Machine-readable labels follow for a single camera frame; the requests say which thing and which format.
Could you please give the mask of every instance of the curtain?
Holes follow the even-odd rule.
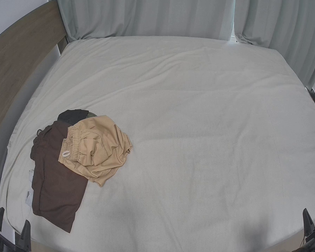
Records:
[[[230,40],[235,0],[58,0],[69,41],[108,36]]]
[[[238,42],[276,49],[310,90],[315,82],[315,0],[236,0]]]

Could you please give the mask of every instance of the bed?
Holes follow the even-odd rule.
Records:
[[[71,233],[25,204],[38,129],[108,115],[133,150],[88,182]],[[59,251],[259,251],[315,219],[315,104],[275,50],[190,37],[69,43],[20,116],[0,182],[5,220]]]

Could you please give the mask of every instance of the mattress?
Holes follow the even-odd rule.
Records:
[[[38,129],[67,109],[108,115],[132,152],[88,182],[71,233],[25,204]],[[8,146],[5,220],[59,251],[258,251],[315,219],[315,104],[272,49],[189,37],[74,41]]]

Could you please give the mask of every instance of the brown garment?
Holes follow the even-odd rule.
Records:
[[[55,121],[34,139],[30,158],[35,161],[31,187],[33,213],[70,233],[87,179],[58,162],[70,124]]]
[[[130,153],[128,136],[108,116],[84,119],[68,128],[58,161],[103,186]]]

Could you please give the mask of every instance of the gray curtain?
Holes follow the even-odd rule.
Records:
[[[108,36],[230,40],[235,0],[58,0],[69,41]]]
[[[301,82],[315,82],[315,0],[236,0],[238,42],[276,49]]]

